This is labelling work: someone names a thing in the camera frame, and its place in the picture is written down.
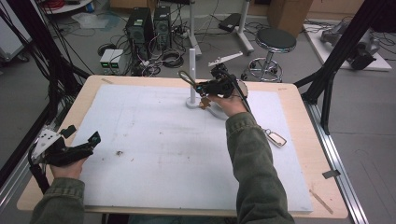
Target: black stool seat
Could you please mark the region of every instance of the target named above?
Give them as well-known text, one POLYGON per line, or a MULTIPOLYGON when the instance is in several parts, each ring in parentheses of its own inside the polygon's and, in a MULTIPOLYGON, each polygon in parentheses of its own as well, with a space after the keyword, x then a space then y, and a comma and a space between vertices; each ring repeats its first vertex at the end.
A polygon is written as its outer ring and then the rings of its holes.
POLYGON ((296 47, 296 38, 286 31, 268 28, 257 33, 256 43, 263 49, 275 53, 286 53, 296 47))

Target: black tape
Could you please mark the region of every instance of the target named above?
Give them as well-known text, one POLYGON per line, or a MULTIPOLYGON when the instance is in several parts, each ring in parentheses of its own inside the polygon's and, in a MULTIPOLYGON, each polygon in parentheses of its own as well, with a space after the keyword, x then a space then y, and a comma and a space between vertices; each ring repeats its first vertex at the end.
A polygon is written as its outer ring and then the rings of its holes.
POLYGON ((325 179, 329 179, 330 177, 336 177, 340 174, 341 173, 338 170, 330 170, 328 172, 323 173, 322 175, 324 176, 325 179))

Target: stool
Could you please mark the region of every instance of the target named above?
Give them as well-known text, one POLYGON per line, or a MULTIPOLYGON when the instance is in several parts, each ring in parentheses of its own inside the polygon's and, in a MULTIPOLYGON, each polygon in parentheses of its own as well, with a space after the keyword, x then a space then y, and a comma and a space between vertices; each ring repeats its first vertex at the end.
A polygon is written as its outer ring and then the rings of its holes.
MULTIPOLYGON (((268 50, 265 58, 257 58, 251 61, 247 70, 251 75, 260 81, 282 82, 282 67, 273 61, 274 53, 287 53, 296 47, 296 38, 286 31, 275 28, 260 30, 256 35, 256 43, 263 49, 268 50)), ((246 71, 242 74, 241 79, 247 80, 246 71)))

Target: green jacket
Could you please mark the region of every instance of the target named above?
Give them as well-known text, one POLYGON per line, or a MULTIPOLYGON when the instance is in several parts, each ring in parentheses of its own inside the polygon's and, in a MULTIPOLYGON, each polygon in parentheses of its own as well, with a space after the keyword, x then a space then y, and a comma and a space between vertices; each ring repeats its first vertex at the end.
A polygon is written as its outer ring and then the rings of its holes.
MULTIPOLYGON (((240 113, 227 119, 226 130, 233 174, 239 182, 238 223, 294 223, 262 128, 251 114, 240 113)), ((35 207, 31 223, 83 223, 83 192, 83 182, 56 178, 35 207)))

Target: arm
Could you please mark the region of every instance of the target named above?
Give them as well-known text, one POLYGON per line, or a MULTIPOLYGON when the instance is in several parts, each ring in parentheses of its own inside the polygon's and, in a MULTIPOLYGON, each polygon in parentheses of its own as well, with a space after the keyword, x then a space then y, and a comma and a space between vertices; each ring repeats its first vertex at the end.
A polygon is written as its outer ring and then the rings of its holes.
POLYGON ((233 175, 239 182, 236 196, 238 223, 294 223, 286 192, 273 165, 271 148, 262 128, 247 112, 241 98, 209 95, 222 107, 233 175))
POLYGON ((50 167, 55 179, 43 199, 35 206, 31 224, 83 223, 85 185, 78 179, 85 160, 66 167, 50 167))

